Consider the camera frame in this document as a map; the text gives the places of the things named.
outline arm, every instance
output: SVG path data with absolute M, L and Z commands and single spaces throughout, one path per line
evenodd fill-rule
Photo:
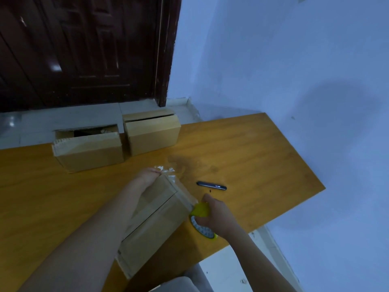
M 143 191 L 160 175 L 147 168 L 61 243 L 19 289 L 101 291 Z
M 196 217 L 197 223 L 209 227 L 229 242 L 254 292 L 296 292 L 240 227 L 224 202 L 209 194 L 204 195 L 203 202 L 209 204 L 211 214 Z

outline cardboard box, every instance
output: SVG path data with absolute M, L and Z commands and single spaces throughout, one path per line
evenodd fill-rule
M 58 130 L 55 138 L 53 154 L 69 172 L 124 162 L 117 125 Z
M 146 189 L 129 222 L 116 260 L 131 279 L 162 246 L 170 235 L 188 219 L 197 200 L 178 179 L 161 175 Z
M 175 145 L 181 128 L 170 109 L 123 115 L 123 124 L 131 156 Z

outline person's leg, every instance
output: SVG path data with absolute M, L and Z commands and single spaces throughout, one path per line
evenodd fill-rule
M 185 271 L 182 275 L 191 279 L 200 292 L 214 292 L 198 263 Z
M 153 292 L 200 292 L 188 277 L 178 277 L 163 283 Z

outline wood grain surface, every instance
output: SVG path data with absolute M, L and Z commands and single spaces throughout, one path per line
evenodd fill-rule
M 143 167 L 172 167 L 189 192 L 211 195 L 253 231 L 324 190 L 324 186 L 266 114 L 182 125 L 178 143 L 124 163 L 66 173 L 51 144 L 0 150 L 0 282 L 13 292 L 77 227 Z M 147 291 L 227 245 L 184 222 L 127 283 L 116 262 L 104 291 Z

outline forearm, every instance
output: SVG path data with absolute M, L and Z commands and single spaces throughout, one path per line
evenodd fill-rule
M 100 291 L 144 190 L 141 178 L 131 181 L 66 238 L 19 291 Z
M 234 227 L 227 241 L 254 292 L 296 292 L 240 226 Z

